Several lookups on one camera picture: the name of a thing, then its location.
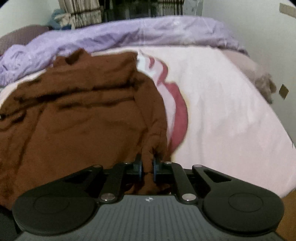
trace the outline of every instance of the screw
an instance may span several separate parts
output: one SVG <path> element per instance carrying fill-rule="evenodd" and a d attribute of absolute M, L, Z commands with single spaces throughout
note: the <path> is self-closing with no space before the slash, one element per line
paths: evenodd
<path fill-rule="evenodd" d="M 115 199 L 115 196 L 113 193 L 104 193 L 101 195 L 101 199 L 104 201 L 113 201 Z"/>
<path fill-rule="evenodd" d="M 196 199 L 196 196 L 192 193 L 186 193 L 182 195 L 182 199 L 185 201 L 194 201 Z"/>

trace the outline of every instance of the brown shirt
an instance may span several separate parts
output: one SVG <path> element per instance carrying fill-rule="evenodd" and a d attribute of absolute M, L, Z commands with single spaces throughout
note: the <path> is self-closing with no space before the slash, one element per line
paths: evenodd
<path fill-rule="evenodd" d="M 137 153 L 152 171 L 153 153 L 167 153 L 165 107 L 136 58 L 78 50 L 18 86 L 0 109 L 1 205 L 11 209 L 29 189 Z"/>

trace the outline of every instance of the white logo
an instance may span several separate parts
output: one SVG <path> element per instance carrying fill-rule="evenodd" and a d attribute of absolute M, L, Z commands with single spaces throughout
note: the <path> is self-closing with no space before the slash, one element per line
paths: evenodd
<path fill-rule="evenodd" d="M 151 202 L 151 201 L 153 201 L 154 199 L 151 198 L 151 197 L 147 197 L 145 200 L 146 200 L 147 202 Z"/>

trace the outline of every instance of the bed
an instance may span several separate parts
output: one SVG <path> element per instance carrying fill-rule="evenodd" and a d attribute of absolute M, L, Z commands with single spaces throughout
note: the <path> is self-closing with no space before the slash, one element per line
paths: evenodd
<path fill-rule="evenodd" d="M 274 92 L 272 82 L 268 79 L 262 89 L 258 88 L 251 79 L 260 77 L 250 77 L 225 52 L 230 50 L 247 56 L 244 47 L 222 23 L 195 17 L 162 19 L 165 21 L 133 20 L 132 25 L 125 26 L 130 33 L 124 37 L 119 31 L 126 21 L 102 25 L 100 31 L 104 36 L 110 36 L 110 31 L 114 34 L 104 41 L 92 38 L 93 32 L 99 30 L 92 26 L 88 30 L 76 30 L 80 36 L 84 35 L 75 35 L 71 43 L 70 31 L 63 34 L 54 31 L 27 46 L 10 48 L 0 58 L 0 82 L 6 86 L 0 93 L 0 106 L 19 83 L 44 73 L 56 55 L 69 55 L 79 47 L 93 56 L 137 52 L 138 70 L 150 76 L 156 86 L 165 72 L 159 84 L 159 89 L 165 90 L 159 91 L 166 107 L 171 160 L 183 168 L 202 164 L 273 191 L 286 201 L 287 207 L 292 207 L 292 210 L 286 209 L 289 213 L 285 213 L 278 232 L 294 240 L 290 215 L 295 206 L 291 196 L 296 188 L 296 149 L 268 103 Z M 39 43 L 45 47 L 36 49 Z M 19 61 L 19 65 L 14 66 L 12 60 Z M 268 76 L 261 69 L 257 72 L 264 78 Z"/>

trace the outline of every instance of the beige curtain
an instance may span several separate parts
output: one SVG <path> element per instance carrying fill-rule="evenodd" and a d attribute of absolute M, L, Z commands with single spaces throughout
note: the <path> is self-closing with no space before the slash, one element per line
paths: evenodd
<path fill-rule="evenodd" d="M 75 28 L 102 22 L 99 0 L 59 0 L 59 5 L 71 14 Z"/>

